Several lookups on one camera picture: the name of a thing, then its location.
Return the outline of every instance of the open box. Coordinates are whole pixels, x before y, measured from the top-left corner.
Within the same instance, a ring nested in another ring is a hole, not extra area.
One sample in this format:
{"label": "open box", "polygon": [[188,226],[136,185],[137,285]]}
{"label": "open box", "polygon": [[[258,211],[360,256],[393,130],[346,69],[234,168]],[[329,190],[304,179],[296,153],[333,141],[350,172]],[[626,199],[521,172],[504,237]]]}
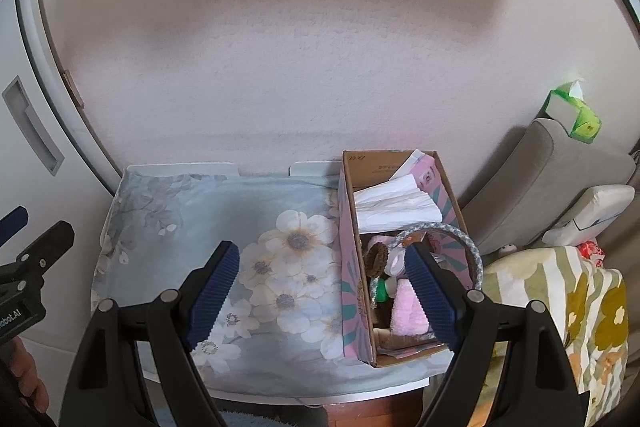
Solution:
{"label": "open box", "polygon": [[[362,242],[358,233],[358,221],[353,200],[354,191],[378,185],[400,168],[413,151],[345,151],[338,184],[338,208],[340,213],[339,239],[342,251],[342,342],[344,356],[384,367],[406,362],[418,357],[428,357],[445,349],[430,347],[416,353],[415,347],[407,347],[398,358],[377,353],[372,314],[368,298],[367,278],[362,256]],[[430,196],[442,211],[443,222],[466,233],[465,223],[458,202],[451,190],[449,179],[436,152],[424,151],[434,159],[440,182]],[[430,233],[428,240],[434,253],[442,255],[461,282],[470,287],[466,267],[465,250],[455,240],[444,234]]]}

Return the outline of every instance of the brown curtain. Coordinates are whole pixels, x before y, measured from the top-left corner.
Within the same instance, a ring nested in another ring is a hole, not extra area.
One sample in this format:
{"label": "brown curtain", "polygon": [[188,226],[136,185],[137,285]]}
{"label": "brown curtain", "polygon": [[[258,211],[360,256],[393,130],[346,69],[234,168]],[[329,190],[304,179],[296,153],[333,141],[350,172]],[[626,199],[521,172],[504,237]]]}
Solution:
{"label": "brown curtain", "polygon": [[605,251],[604,264],[622,272],[629,318],[629,357],[623,393],[640,371],[640,169],[631,179],[636,197],[627,209],[598,236]]}

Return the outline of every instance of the flower center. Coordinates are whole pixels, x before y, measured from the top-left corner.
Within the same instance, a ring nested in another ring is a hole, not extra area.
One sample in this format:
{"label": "flower center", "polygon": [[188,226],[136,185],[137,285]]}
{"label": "flower center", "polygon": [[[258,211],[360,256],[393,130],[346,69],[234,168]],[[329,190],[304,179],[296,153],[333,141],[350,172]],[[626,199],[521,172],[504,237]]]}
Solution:
{"label": "flower center", "polygon": [[238,318],[238,316],[235,313],[226,314],[226,325],[227,326],[235,326],[236,324],[238,324],[238,322],[240,322],[240,319]]}
{"label": "flower center", "polygon": [[332,320],[329,323],[329,331],[331,333],[333,333],[334,335],[341,335],[342,334],[342,319],[341,318],[335,318],[334,320]]}
{"label": "flower center", "polygon": [[202,343],[202,352],[205,355],[215,355],[217,350],[218,346],[216,345],[216,343],[213,343],[211,341],[204,341]]}
{"label": "flower center", "polygon": [[625,318],[625,309],[624,307],[620,306],[620,308],[616,310],[616,318],[613,319],[613,323],[616,325],[622,324],[622,320],[624,318]]}
{"label": "flower center", "polygon": [[258,261],[254,264],[254,270],[257,274],[265,275],[271,271],[271,268],[269,268],[269,265],[265,263],[265,261]]}
{"label": "flower center", "polygon": [[293,232],[287,236],[287,244],[292,250],[305,251],[309,248],[308,235],[300,232]]}
{"label": "flower center", "polygon": [[278,295],[278,298],[276,299],[276,306],[281,310],[290,310],[296,307],[296,301],[291,295],[283,293]]}

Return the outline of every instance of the pink plush cloth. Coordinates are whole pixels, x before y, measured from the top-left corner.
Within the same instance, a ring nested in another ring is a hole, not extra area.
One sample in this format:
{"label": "pink plush cloth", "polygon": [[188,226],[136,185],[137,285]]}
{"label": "pink plush cloth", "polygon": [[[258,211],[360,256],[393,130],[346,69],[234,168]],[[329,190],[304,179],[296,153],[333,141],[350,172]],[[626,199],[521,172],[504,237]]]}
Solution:
{"label": "pink plush cloth", "polygon": [[391,310],[391,332],[394,335],[421,335],[429,330],[422,306],[409,279],[398,281],[398,293]]}

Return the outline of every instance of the white wall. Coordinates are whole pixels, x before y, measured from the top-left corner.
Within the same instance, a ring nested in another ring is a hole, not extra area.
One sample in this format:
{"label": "white wall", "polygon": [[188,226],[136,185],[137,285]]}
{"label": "white wall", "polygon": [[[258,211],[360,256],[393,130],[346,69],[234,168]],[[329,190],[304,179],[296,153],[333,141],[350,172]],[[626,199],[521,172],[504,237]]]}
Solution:
{"label": "white wall", "polygon": [[640,137],[640,50],[614,0],[44,6],[121,167],[229,160],[244,173],[284,172],[343,149],[421,146],[440,152],[468,196],[547,91],[576,76],[604,121],[597,142],[628,152]]}

